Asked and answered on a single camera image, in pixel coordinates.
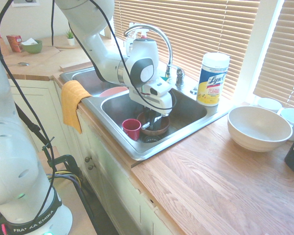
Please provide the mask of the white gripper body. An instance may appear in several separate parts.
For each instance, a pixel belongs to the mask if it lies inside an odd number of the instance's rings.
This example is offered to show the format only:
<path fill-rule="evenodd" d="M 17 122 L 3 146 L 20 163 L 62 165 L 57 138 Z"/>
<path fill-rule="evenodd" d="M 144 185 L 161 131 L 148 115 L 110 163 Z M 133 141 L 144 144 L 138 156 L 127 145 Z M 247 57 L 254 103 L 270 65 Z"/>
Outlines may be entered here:
<path fill-rule="evenodd" d="M 131 100 L 167 116 L 172 111 L 172 96 L 170 85 L 143 85 L 138 88 L 139 93 L 129 87 Z"/>

